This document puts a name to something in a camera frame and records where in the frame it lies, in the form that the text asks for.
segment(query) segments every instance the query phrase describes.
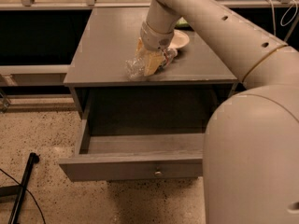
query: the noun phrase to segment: paper plate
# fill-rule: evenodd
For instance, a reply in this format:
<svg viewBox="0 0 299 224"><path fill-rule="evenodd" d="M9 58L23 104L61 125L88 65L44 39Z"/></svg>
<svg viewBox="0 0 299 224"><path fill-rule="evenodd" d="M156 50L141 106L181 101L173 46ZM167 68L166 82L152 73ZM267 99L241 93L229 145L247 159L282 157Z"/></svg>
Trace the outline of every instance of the paper plate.
<svg viewBox="0 0 299 224"><path fill-rule="evenodd" d="M171 40L169 45L170 49L181 49L185 47L190 42L187 34L181 32L180 30L175 30L175 35Z"/></svg>

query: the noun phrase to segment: cabinet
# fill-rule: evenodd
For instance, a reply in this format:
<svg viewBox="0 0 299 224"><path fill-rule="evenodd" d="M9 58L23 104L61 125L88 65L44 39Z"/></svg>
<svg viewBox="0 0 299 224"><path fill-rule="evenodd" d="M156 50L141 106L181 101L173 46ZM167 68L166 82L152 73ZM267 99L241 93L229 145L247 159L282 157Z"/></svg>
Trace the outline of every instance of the cabinet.
<svg viewBox="0 0 299 224"><path fill-rule="evenodd" d="M130 81L125 61L147 12L93 9L64 81L82 119L74 157L59 161L72 181L202 175L207 122L236 78L186 31L191 41L167 69Z"/></svg>

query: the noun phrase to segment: drawer front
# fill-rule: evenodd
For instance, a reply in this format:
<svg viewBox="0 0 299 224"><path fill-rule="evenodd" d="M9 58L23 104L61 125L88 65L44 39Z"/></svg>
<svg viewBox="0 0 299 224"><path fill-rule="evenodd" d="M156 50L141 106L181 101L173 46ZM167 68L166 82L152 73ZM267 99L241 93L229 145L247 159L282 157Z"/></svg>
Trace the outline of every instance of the drawer front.
<svg viewBox="0 0 299 224"><path fill-rule="evenodd" d="M60 166L72 181L196 178L202 160L90 162L67 159Z"/></svg>

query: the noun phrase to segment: wire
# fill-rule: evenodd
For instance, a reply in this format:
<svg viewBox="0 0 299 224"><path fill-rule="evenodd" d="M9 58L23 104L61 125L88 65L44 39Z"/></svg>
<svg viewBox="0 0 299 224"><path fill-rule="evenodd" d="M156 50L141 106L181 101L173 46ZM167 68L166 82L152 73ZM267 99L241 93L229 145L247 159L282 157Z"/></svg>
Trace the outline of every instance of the wire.
<svg viewBox="0 0 299 224"><path fill-rule="evenodd" d="M273 22L273 34L274 36L277 35L277 21L275 18L275 10L274 10L274 4L272 2L272 0L266 0L271 4L271 9L272 9L272 22Z"/></svg>
<svg viewBox="0 0 299 224"><path fill-rule="evenodd" d="M286 37L284 38L285 42L287 42L288 39L290 38L290 36L292 35L292 32L295 29L295 27L297 26L298 22L299 22L299 15L297 15L295 21L292 23L292 26L291 26L289 32L286 34Z"/></svg>
<svg viewBox="0 0 299 224"><path fill-rule="evenodd" d="M291 21L293 21L293 19L296 17L297 13L298 13L298 4L295 0L292 0L293 1L293 4L289 7L289 9L285 12L285 14L282 16L281 20L280 20L280 25L281 26L286 26L286 25L289 25L291 23ZM282 23L283 20L284 20L284 17L288 14L288 12L292 9L292 7L296 5L296 10L295 10L295 13L293 14L292 18L287 22L287 23Z"/></svg>
<svg viewBox="0 0 299 224"><path fill-rule="evenodd" d="M3 174L5 174L6 176L10 177L12 180L14 180L17 184L19 184L19 185L22 187L22 184L21 184L21 183L19 183L15 178L13 178L11 175L9 175L7 172L5 172L2 168L0 168L0 171L1 171ZM32 194L32 192L31 192L30 190L28 190L28 189L26 189L26 191L28 191L28 193L30 194L30 196L33 198L33 200L34 200L34 202L36 203L36 206L37 206L37 208L38 208L38 210L39 210L39 213L40 213L41 217L43 218L43 222L44 222L44 224L46 224L46 220L45 220L45 218L44 218L43 212L41 211L40 206L38 205L38 203L37 203L37 201L36 201L36 198L35 198L34 194Z"/></svg>

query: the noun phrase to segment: black pole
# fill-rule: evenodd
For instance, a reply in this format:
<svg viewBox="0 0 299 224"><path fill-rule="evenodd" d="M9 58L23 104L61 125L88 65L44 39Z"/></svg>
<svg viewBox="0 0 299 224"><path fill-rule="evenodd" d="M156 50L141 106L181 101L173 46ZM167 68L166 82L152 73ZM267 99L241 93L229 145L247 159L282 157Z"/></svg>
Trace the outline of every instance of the black pole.
<svg viewBox="0 0 299 224"><path fill-rule="evenodd" d="M19 213L21 211L22 201L24 199L24 195L27 190L31 171L33 169L34 163L38 163L38 162L39 162L38 156L35 153L30 153L28 162L26 165L26 169L22 176L21 184L19 185L18 195L17 195L16 201L13 205L8 224L11 224L11 223L17 224Z"/></svg>

